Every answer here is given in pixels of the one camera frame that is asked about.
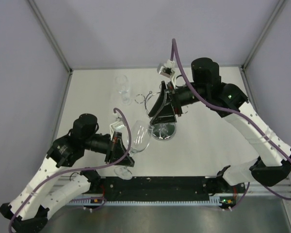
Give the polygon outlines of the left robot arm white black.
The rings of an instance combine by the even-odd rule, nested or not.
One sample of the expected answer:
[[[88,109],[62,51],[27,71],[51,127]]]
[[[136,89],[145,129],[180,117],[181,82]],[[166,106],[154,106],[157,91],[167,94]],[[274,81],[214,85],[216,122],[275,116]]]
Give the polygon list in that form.
[[[132,135],[123,112],[113,109],[116,120],[109,134],[98,134],[99,124],[93,114],[82,114],[64,136],[47,151],[36,174],[11,202],[0,207],[8,219],[10,233],[38,233],[51,217],[80,194],[100,188],[97,170],[120,165],[129,157]],[[86,150],[104,154],[104,165],[74,168]]]

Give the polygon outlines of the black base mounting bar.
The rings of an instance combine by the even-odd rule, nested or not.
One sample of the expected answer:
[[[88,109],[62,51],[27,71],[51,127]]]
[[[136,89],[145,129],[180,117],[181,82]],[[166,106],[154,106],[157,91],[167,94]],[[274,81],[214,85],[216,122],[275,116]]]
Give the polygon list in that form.
[[[200,201],[218,193],[205,177],[119,177],[101,179],[108,201]]]

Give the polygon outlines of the aluminium frame post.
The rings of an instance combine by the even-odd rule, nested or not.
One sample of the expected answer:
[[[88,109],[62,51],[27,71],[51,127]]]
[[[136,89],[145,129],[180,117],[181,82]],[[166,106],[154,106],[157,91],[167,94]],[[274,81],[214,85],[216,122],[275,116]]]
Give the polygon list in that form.
[[[34,0],[26,0],[27,5],[29,6],[30,10],[32,11],[34,17],[36,18],[41,30],[43,31],[46,39],[48,40],[49,44],[51,45],[53,51],[55,52],[56,56],[64,66],[65,70],[68,74],[72,73],[72,68],[70,67],[67,59],[65,58],[57,40],[55,39],[50,27],[48,26],[44,16],[42,15],[38,5]]]
[[[246,72],[247,68],[253,61],[254,57],[256,56],[257,52],[259,51],[260,47],[264,43],[265,39],[267,38],[270,30],[274,26],[275,22],[277,21],[278,17],[282,13],[283,9],[285,8],[288,0],[278,0],[274,10],[272,10],[271,15],[268,17],[266,23],[264,24],[262,31],[260,32],[258,38],[256,39],[253,47],[250,49],[249,54],[246,56],[245,61],[241,65],[241,71]]]

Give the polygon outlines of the right aluminium frame post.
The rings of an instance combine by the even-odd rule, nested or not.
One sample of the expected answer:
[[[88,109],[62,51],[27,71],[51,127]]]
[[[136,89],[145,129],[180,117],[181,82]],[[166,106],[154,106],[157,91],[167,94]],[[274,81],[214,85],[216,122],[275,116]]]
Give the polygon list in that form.
[[[249,54],[246,56],[245,61],[241,65],[241,71],[246,72],[247,68],[253,61],[254,57],[256,56],[257,52],[259,51],[260,47],[264,43],[265,39],[267,38],[270,30],[274,26],[275,22],[277,21],[278,17],[282,13],[283,9],[285,8],[288,0],[278,0],[274,10],[272,10],[271,15],[268,17],[266,23],[264,24],[262,31],[260,32],[258,38],[256,39],[253,47],[250,49]]]

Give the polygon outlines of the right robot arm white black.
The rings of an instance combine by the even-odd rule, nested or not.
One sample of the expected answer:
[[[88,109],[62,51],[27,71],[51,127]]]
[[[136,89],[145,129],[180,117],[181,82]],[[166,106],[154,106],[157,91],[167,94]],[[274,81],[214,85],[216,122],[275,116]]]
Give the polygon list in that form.
[[[175,62],[160,65],[158,73],[169,78],[161,83],[158,99],[149,111],[151,125],[175,123],[183,114],[182,108],[198,102],[188,86],[176,86]],[[202,99],[214,105],[214,111],[236,128],[258,153],[252,162],[239,166],[228,165],[218,172],[217,187],[228,192],[235,185],[257,181],[272,187],[291,172],[291,146],[283,142],[258,116],[248,97],[236,85],[224,83],[219,65],[210,58],[198,58],[191,63],[194,90]]]

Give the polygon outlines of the left aluminium frame post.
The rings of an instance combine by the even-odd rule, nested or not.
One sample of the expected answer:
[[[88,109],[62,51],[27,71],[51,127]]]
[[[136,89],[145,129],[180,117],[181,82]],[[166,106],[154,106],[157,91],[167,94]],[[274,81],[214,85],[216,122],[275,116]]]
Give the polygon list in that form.
[[[42,15],[38,5],[34,0],[26,0],[27,5],[29,6],[30,10],[32,11],[34,17],[36,18],[41,30],[43,31],[46,39],[48,40],[49,44],[51,45],[53,51],[55,52],[56,56],[64,66],[65,70],[68,74],[72,73],[72,68],[70,67],[67,59],[65,58],[57,40],[55,39],[50,27],[48,26],[44,16]]]

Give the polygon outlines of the chrome wire wine glass rack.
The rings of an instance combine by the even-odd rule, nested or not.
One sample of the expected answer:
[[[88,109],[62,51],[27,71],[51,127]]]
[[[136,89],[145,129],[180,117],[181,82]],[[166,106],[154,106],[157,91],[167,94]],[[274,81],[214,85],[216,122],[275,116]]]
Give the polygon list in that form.
[[[145,109],[145,113],[147,117],[151,120],[152,117],[148,116],[149,110],[147,108],[147,103],[154,96],[158,96],[159,92],[153,93],[149,91],[149,93],[145,96],[144,94],[137,94],[134,98],[134,101],[137,104],[142,104]],[[168,141],[171,140],[177,132],[176,122],[167,122],[167,121],[159,121],[153,125],[152,137],[158,141]]]

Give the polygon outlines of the clear glass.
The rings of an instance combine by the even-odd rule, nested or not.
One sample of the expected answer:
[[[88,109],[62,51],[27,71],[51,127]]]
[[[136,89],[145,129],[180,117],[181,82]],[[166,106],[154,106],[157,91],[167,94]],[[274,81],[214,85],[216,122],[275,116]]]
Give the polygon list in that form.
[[[131,104],[130,98],[130,83],[125,75],[119,75],[115,78],[115,87],[117,92],[120,94],[121,102],[124,106]]]
[[[144,151],[150,142],[152,137],[153,127],[149,123],[144,121],[136,121],[131,129],[131,147],[129,150],[129,157],[132,158],[135,154]],[[128,166],[118,166],[114,169],[117,177],[123,180],[131,180],[132,173],[128,169]]]

